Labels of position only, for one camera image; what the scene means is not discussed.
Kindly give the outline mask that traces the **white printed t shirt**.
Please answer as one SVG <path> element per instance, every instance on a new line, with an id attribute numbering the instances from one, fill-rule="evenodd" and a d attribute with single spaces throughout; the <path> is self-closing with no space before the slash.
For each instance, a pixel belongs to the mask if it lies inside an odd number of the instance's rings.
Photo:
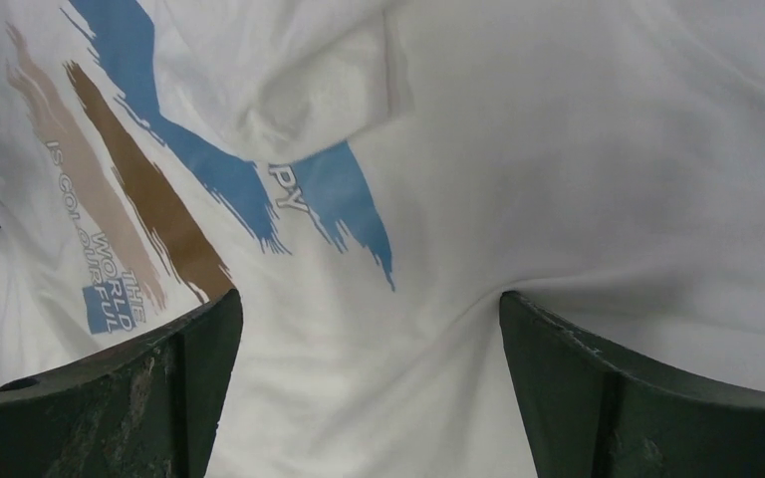
<path id="1" fill-rule="evenodd" d="M 229 289 L 210 477 L 532 477 L 537 304 L 765 390 L 765 1 L 0 1 L 0 385 Z"/>

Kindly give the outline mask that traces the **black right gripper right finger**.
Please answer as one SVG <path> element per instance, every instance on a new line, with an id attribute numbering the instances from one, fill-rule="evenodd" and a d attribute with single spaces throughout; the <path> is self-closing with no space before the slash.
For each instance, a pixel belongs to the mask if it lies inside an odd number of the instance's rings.
<path id="1" fill-rule="evenodd" d="M 541 477 L 765 477 L 765 391 L 584 330 L 516 292 L 504 353 Z"/>

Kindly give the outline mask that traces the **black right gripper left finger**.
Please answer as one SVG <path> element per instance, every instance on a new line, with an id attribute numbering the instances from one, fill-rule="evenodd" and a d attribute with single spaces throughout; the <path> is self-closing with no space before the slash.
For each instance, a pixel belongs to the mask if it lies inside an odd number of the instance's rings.
<path id="1" fill-rule="evenodd" d="M 0 386 L 0 477 L 201 477 L 243 328 L 231 290 L 148 333 Z"/>

